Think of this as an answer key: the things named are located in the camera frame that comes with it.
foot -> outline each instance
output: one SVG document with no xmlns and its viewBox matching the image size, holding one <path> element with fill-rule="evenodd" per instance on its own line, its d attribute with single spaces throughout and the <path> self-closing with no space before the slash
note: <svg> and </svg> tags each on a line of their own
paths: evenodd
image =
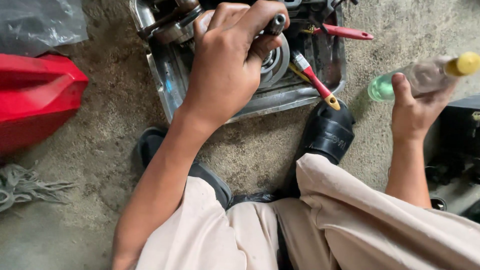
<svg viewBox="0 0 480 270">
<path fill-rule="evenodd" d="M 320 102 L 310 113 L 299 148 L 285 178 L 282 196 L 300 197 L 295 170 L 297 160 L 304 154 L 322 155 L 332 164 L 338 165 L 347 152 L 355 137 L 352 129 L 355 119 L 345 103 L 341 100 L 338 103 L 340 110 L 334 110 L 325 102 Z"/>
<path fill-rule="evenodd" d="M 149 127 L 138 139 L 137 150 L 144 168 L 148 166 L 156 151 L 160 148 L 165 135 L 167 135 L 166 129 L 162 130 L 157 127 Z M 205 180 L 215 190 L 216 199 L 220 202 L 223 209 L 227 208 L 232 198 L 232 192 L 227 183 L 223 182 L 216 174 L 209 170 L 205 164 L 195 159 L 190 167 L 188 176 L 199 177 Z"/>
</svg>

gray rag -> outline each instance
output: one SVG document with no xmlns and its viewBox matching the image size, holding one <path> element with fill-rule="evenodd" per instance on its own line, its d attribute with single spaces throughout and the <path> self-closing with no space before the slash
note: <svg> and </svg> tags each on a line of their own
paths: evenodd
<svg viewBox="0 0 480 270">
<path fill-rule="evenodd" d="M 60 190 L 77 187 L 72 182 L 57 181 L 45 183 L 38 179 L 38 173 L 16 164 L 7 164 L 0 169 L 0 212 L 14 203 L 35 199 L 64 203 Z"/>
</svg>

